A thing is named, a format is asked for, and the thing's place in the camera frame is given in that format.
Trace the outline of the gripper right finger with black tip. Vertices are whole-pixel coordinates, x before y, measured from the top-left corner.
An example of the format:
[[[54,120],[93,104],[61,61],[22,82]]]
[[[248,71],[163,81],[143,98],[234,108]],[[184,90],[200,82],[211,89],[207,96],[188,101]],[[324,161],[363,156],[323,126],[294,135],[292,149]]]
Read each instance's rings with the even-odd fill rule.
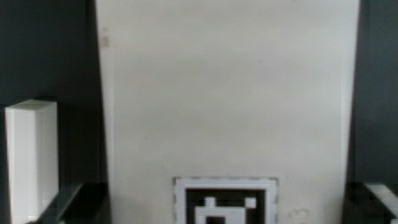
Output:
[[[342,224],[398,224],[398,184],[346,185]]]

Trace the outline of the gripper left finger with black tip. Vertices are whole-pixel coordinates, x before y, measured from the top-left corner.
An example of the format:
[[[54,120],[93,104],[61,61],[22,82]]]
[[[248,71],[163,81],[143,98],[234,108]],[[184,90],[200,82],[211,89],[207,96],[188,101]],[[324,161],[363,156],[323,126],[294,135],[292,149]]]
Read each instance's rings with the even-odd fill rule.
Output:
[[[104,224],[106,196],[104,183],[63,186],[33,224]]]

